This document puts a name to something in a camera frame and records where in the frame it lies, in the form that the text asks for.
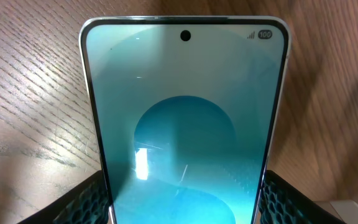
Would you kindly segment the teal screen smartphone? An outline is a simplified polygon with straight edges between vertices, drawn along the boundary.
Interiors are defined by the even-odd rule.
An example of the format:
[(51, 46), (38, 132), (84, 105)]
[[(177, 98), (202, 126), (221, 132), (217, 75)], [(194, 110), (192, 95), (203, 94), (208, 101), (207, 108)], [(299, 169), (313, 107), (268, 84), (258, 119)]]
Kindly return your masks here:
[(79, 34), (113, 223), (255, 221), (290, 53), (273, 16), (119, 16)]

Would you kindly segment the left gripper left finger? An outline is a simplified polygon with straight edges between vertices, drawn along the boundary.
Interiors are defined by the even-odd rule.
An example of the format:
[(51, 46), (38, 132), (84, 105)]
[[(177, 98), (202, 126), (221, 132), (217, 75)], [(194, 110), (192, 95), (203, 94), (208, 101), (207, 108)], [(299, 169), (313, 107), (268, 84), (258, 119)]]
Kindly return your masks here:
[(19, 224), (107, 224), (108, 222), (108, 192), (103, 172), (99, 170)]

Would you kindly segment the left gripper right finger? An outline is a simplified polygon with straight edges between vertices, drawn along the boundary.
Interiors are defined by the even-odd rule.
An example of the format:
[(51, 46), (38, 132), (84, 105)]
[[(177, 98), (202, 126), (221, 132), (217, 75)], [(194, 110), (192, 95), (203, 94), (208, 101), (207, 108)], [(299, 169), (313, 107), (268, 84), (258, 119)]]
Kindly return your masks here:
[(261, 224), (344, 224), (272, 170), (265, 172), (258, 208)]

